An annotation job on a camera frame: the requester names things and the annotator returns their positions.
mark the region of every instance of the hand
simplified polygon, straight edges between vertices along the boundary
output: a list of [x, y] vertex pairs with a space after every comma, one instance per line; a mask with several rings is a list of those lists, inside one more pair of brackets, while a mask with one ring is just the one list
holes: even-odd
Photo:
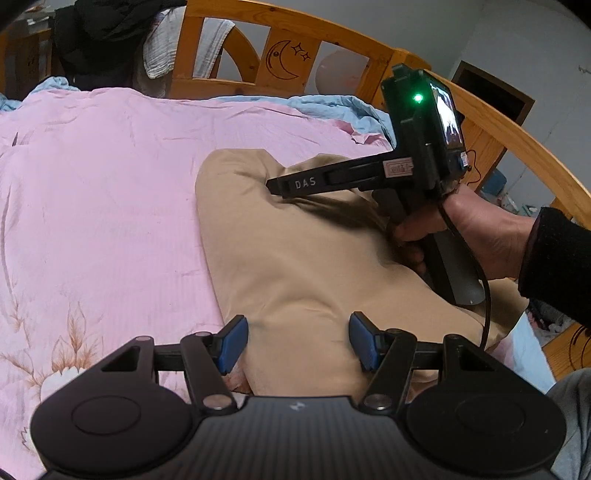
[[[465, 185], [449, 195], [443, 207], [489, 280], [518, 277], [533, 219], [509, 213]], [[405, 218], [394, 230], [394, 236], [401, 242], [415, 242], [446, 229], [437, 205], [429, 204]], [[417, 273], [425, 272], [424, 255], [417, 244], [405, 243], [403, 255]]]

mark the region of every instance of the metal screw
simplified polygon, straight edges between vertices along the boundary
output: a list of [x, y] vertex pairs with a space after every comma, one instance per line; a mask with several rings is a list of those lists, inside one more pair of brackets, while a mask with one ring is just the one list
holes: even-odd
[[232, 405], [232, 399], [227, 395], [208, 395], [203, 399], [203, 405], [211, 410], [224, 410]]
[[392, 406], [392, 399], [384, 394], [381, 393], [374, 393], [367, 397], [363, 403], [366, 407], [369, 407], [373, 410], [385, 410], [386, 408], [390, 408]]

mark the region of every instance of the star carving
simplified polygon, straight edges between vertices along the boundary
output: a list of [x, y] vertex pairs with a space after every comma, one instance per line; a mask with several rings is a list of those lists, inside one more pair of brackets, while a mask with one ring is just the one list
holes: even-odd
[[293, 50], [294, 50], [294, 55], [297, 55], [298, 53], [301, 53], [304, 51], [304, 49], [301, 47], [301, 42], [298, 43], [295, 47], [291, 47], [291, 48], [293, 48]]

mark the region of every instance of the gray pants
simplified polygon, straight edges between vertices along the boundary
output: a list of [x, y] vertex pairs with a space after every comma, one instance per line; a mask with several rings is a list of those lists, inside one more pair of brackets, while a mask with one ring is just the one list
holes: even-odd
[[548, 396], [566, 417], [566, 438], [552, 471], [561, 480], [591, 480], [591, 368], [560, 380]]

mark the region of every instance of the cloth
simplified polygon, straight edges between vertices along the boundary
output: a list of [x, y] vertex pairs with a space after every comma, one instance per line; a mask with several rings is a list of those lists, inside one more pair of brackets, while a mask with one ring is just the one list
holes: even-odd
[[390, 116], [352, 95], [304, 95], [291, 98], [265, 96], [218, 97], [225, 102], [272, 102], [287, 105], [314, 118], [343, 120], [360, 133], [381, 133], [396, 147]]
[[[144, 67], [150, 79], [162, 77], [173, 71], [185, 8], [168, 10], [162, 21], [144, 42]], [[206, 18], [203, 21], [193, 78], [209, 77], [217, 55], [233, 28], [234, 22], [231, 20]]]
[[527, 243], [519, 291], [591, 326], [591, 231], [542, 208]]
[[[197, 176], [207, 266], [222, 317], [249, 320], [245, 373], [255, 394], [358, 397], [368, 379], [348, 340], [355, 310], [382, 329], [404, 329], [419, 340], [441, 342], [453, 332], [479, 342], [480, 316], [449, 305], [395, 261], [387, 219], [369, 195], [345, 191], [286, 201], [265, 187], [271, 177], [339, 160], [319, 155], [284, 168], [262, 150], [220, 150]], [[491, 282], [491, 290], [489, 346], [527, 306], [512, 281]], [[436, 376], [417, 372], [413, 390]]]
[[[174, 61], [185, 7], [160, 12], [138, 52], [133, 87], [153, 98], [166, 98], [173, 80]], [[203, 21], [193, 78], [208, 78], [234, 22], [218, 18]]]
[[131, 86], [134, 54], [154, 16], [186, 0], [77, 0], [56, 10], [54, 46], [81, 90]]
[[[29, 95], [44, 90], [70, 90], [72, 92], [79, 91], [76, 87], [70, 86], [68, 80], [65, 77], [49, 77], [48, 79], [37, 85]], [[17, 108], [20, 108], [22, 102], [20, 100], [8, 100], [3, 94], [0, 93], [0, 112], [13, 112]]]
[[535, 388], [546, 393], [556, 380], [527, 314], [521, 316], [507, 338], [512, 341], [511, 369]]
[[591, 369], [563, 378], [548, 396], [566, 419], [566, 438], [552, 471], [560, 480], [591, 480]]
[[[217, 148], [264, 148], [285, 165], [389, 149], [342, 125], [120, 88], [43, 91], [0, 114], [0, 468], [39, 478], [34, 409], [131, 338], [223, 326], [195, 209], [203, 160]], [[241, 372], [228, 386], [244, 386]], [[188, 398], [182, 374], [160, 382]]]

